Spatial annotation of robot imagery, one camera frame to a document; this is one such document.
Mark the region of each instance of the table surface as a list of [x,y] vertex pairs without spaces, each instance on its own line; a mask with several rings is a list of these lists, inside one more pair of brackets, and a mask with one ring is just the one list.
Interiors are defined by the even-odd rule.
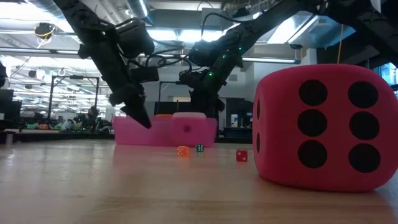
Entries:
[[[251,145],[189,159],[110,140],[0,149],[0,223],[398,223],[397,176],[366,194],[293,189],[258,176]],[[247,163],[236,149],[249,150]]]

